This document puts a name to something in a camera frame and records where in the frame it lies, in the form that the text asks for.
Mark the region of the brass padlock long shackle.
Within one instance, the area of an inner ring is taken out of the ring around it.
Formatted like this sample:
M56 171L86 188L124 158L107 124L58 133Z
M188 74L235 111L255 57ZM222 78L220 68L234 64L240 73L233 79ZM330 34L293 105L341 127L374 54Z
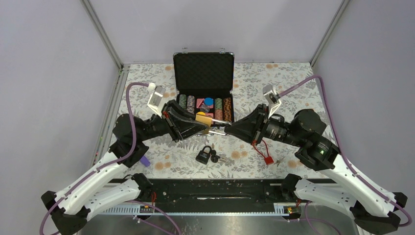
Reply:
M202 130L201 132L197 133L197 136L213 136L213 135L220 135L220 136L226 136L224 129L226 126L231 126L232 123L228 121L223 120L217 120L210 116L196 114L195 120L197 122L200 122L202 124L206 124L207 128ZM220 124L219 127L212 127L212 124Z

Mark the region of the black padlock with keys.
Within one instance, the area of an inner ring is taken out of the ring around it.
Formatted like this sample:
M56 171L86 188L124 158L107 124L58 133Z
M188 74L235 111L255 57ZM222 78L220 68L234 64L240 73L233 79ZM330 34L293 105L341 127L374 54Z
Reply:
M213 163L217 163L221 159L221 157L217 154L215 150L212 149L211 146L204 146L201 151L195 157L195 160L199 163L204 165L208 164L208 161L212 161Z

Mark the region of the red cable lock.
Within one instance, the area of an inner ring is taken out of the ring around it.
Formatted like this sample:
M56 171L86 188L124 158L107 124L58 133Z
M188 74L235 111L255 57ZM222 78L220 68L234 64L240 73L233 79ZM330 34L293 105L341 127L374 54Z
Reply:
M266 143L265 140L262 140L261 143L263 143L265 145L265 149L266 149L266 154L262 153L258 148L258 142L257 141L253 141L251 146L254 148L254 150L260 155L262 156L264 162L266 165L271 165L274 164L274 159L272 158L270 152L269 152L269 148L268 148L268 144Z

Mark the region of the silver keys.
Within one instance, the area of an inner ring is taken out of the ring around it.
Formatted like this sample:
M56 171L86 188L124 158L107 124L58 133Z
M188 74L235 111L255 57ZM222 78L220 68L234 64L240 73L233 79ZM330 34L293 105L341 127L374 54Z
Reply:
M283 158L277 159L274 164L278 167L283 162Z

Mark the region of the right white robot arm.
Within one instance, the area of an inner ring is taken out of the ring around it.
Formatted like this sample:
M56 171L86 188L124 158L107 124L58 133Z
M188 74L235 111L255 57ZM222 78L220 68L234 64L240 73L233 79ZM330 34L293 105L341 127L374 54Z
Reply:
M304 166L342 187L335 190L288 174L280 186L285 201L312 201L332 208L374 235L397 231L401 219L396 211L405 207L407 196L381 188L345 160L338 146L323 136L325 128L326 124L311 109L298 111L291 122L286 122L281 115L270 115L267 106L262 104L227 126L225 132L251 145L270 139L296 146L295 156Z

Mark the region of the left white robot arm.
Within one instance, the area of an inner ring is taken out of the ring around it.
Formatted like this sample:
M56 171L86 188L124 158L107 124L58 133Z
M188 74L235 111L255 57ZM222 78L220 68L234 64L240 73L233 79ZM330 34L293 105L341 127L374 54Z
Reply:
M58 191L46 191L41 200L48 210L57 232L73 235L98 213L125 201L146 201L151 197L151 183L142 174L133 176L118 188L99 193L117 174L139 162L149 150L143 142L163 135L181 141L209 128L198 122L196 115L187 112L171 100L158 108L158 113L142 120L131 113L116 120L113 143L103 157L75 182Z

